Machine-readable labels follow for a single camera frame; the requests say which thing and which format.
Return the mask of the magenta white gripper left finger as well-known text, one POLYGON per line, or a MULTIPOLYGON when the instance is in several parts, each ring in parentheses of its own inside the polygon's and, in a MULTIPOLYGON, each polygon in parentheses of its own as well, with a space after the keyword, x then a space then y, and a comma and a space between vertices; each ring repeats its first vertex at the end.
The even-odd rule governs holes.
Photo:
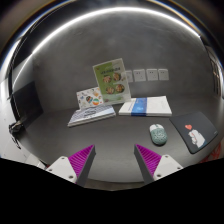
POLYGON ((95 155, 95 146, 90 145, 69 157, 59 157, 47 171, 84 187, 95 155))

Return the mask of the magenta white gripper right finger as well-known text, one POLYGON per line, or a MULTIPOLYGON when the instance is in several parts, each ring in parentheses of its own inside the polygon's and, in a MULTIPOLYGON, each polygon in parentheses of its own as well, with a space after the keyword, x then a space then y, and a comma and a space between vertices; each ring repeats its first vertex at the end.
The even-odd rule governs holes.
POLYGON ((145 184, 152 183, 182 169, 170 155, 159 155, 141 146, 134 145, 134 155, 145 184))

